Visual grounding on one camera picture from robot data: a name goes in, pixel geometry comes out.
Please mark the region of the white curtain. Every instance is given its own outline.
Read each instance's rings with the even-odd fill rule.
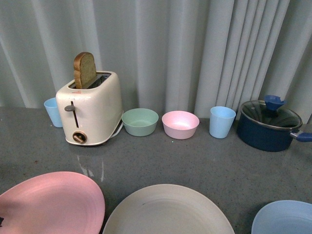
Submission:
[[[311,0],[3,0],[0,106],[43,108],[88,51],[125,111],[209,117],[272,94],[307,123],[311,35]]]

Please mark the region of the toaster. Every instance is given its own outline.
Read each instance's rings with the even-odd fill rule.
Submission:
[[[75,80],[56,94],[66,141],[74,145],[99,145],[115,132],[123,114],[120,83],[116,73],[97,71],[85,89]]]

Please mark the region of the countertop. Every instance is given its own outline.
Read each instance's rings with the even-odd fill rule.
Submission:
[[[200,119],[193,137],[167,136],[161,118],[149,136],[135,137],[123,128],[94,147],[71,145],[44,109],[0,108],[0,194],[32,177],[57,171],[93,179],[105,197],[104,224],[131,193],[155,184],[178,184],[214,202],[236,234],[251,233],[253,219],[277,200],[312,203],[312,143],[292,141],[289,149],[270,153],[245,144],[237,122],[225,139],[209,134]],[[301,130],[312,131],[312,125]]]

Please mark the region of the toaster dial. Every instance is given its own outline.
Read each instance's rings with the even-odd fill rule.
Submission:
[[[74,132],[73,139],[79,144],[83,144],[87,141],[87,135],[83,132]]]

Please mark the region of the blue cup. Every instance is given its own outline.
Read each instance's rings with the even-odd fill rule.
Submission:
[[[209,133],[215,138],[225,138],[233,124],[236,112],[225,106],[215,106],[210,110]]]
[[[63,127],[62,120],[60,119],[57,100],[55,97],[50,98],[44,102],[44,107],[47,110],[49,117],[55,127]]]

